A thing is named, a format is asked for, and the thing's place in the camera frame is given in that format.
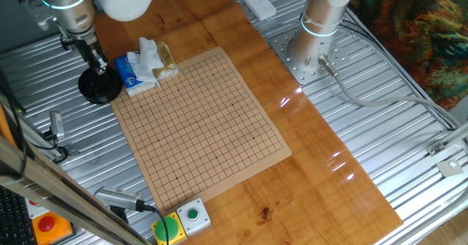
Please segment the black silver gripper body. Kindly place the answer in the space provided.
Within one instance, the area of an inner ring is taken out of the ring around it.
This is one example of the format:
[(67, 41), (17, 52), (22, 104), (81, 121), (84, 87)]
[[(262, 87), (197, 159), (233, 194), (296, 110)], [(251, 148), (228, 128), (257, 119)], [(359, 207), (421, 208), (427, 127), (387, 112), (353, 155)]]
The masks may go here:
[(93, 68), (94, 65), (99, 65), (97, 56), (101, 56), (102, 58), (105, 57), (99, 40), (96, 37), (89, 39), (76, 39), (75, 45), (90, 68)]

